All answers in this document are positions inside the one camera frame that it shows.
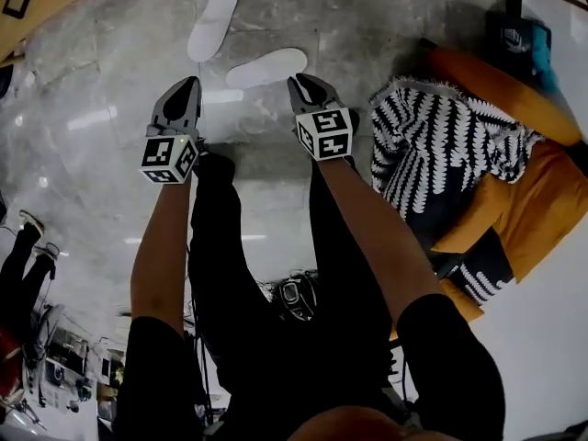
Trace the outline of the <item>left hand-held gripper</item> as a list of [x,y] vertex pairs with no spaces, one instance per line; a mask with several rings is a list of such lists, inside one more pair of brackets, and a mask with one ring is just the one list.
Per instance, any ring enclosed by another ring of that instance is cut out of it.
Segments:
[[155,103],[139,170],[154,184],[184,184],[197,163],[201,84],[189,76]]

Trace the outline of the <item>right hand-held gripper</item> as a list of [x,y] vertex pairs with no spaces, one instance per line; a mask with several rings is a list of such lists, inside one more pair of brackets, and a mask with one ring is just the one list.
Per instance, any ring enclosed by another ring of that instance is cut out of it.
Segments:
[[354,121],[336,90],[323,79],[297,73],[287,80],[295,114],[295,134],[315,161],[346,157],[352,152]]

